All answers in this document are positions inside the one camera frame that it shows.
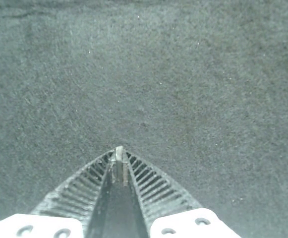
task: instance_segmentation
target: white mounting bracket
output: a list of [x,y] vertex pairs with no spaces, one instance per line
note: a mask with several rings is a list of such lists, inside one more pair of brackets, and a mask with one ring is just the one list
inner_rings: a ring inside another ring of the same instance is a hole
[[150,228],[150,238],[240,238],[206,208],[160,217]]
[[73,218],[15,214],[0,221],[0,238],[83,238]]

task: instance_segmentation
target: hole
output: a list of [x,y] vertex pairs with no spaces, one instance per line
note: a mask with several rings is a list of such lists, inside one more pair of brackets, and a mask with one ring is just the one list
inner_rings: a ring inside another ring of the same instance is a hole
[[33,230],[33,226],[32,225],[29,225],[29,226],[25,226],[23,228],[20,228],[18,231],[17,231],[17,237],[26,237],[28,236],[31,231]]
[[209,225],[211,222],[208,219],[205,218],[197,218],[195,219],[195,224],[198,226],[206,226]]
[[143,183],[145,183],[147,180],[149,180],[152,176],[156,175],[155,171],[147,173],[143,178],[138,180],[138,186],[141,186]]
[[143,190],[145,190],[146,188],[148,188],[149,186],[153,185],[155,182],[157,182],[159,179],[161,179],[162,177],[160,175],[154,177],[151,181],[149,181],[149,183],[143,185],[141,188],[139,188],[139,191],[142,192]]
[[136,161],[136,157],[135,156],[132,156],[130,159],[129,159],[130,163],[133,164],[135,161]]
[[140,172],[142,172],[147,167],[146,164],[142,164],[139,167],[137,167],[136,171],[134,171],[134,175],[137,176]]
[[102,160],[103,160],[106,164],[109,163],[109,156],[108,156],[108,155],[104,155],[104,156],[102,157]]
[[132,167],[133,167],[133,170],[136,170],[138,166],[140,166],[142,162],[140,160],[136,160],[133,164],[132,164]]
[[68,238],[70,233],[69,229],[61,229],[55,233],[54,238]]
[[162,230],[162,234],[163,235],[167,235],[167,234],[175,234],[175,230],[171,229],[171,228],[165,228]]

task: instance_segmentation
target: black plastic part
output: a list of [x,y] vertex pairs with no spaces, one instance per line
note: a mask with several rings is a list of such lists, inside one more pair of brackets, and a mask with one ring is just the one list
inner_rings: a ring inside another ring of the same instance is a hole
[[[109,151],[81,168],[48,193],[31,214],[76,218],[82,223],[85,237],[101,238],[110,190],[114,185],[116,151]],[[126,184],[131,191],[141,238],[149,237],[155,219],[202,207],[187,190],[154,165],[126,151],[123,157],[128,169],[119,173],[123,177],[117,181],[125,184],[123,179],[128,178]]]

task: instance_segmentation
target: screw hole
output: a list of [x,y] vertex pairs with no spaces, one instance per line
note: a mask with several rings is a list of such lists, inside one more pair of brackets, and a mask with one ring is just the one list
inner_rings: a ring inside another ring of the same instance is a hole
[[31,233],[33,228],[34,227],[32,225],[22,227],[17,231],[16,236],[17,237],[26,237],[27,235],[29,235]]
[[175,230],[171,229],[171,228],[165,228],[162,230],[162,234],[166,235],[166,234],[175,234]]
[[209,225],[211,222],[208,219],[205,218],[197,218],[195,219],[195,224],[198,226],[206,226]]
[[57,233],[54,235],[54,238],[68,238],[71,231],[69,229],[61,229],[57,231]]

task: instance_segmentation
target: floor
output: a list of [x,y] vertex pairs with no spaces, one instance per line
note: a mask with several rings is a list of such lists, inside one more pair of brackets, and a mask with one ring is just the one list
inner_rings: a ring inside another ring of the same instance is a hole
[[0,0],[0,220],[119,145],[288,237],[288,0]]

